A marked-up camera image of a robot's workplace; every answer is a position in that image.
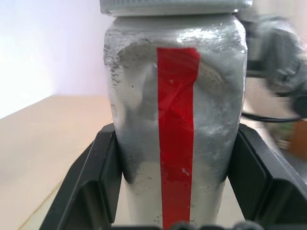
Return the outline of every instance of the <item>metal canister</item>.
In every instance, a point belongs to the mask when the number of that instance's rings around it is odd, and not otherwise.
[[[106,2],[103,12],[116,12]],[[216,1],[198,2],[205,9]],[[118,17],[106,33],[108,93],[134,224],[216,220],[245,87],[245,30],[235,8]]]

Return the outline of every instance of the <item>wooden table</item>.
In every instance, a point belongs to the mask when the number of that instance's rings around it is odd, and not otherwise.
[[[260,123],[242,122],[274,145]],[[38,229],[71,164],[109,123],[104,96],[52,96],[0,120],[1,229]],[[124,186],[119,202],[116,223],[131,224]],[[230,227],[240,220],[227,182],[217,222]]]

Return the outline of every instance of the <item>red tape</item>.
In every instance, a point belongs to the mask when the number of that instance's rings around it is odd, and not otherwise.
[[[163,228],[190,219],[193,165],[194,48],[158,48],[158,109]]]

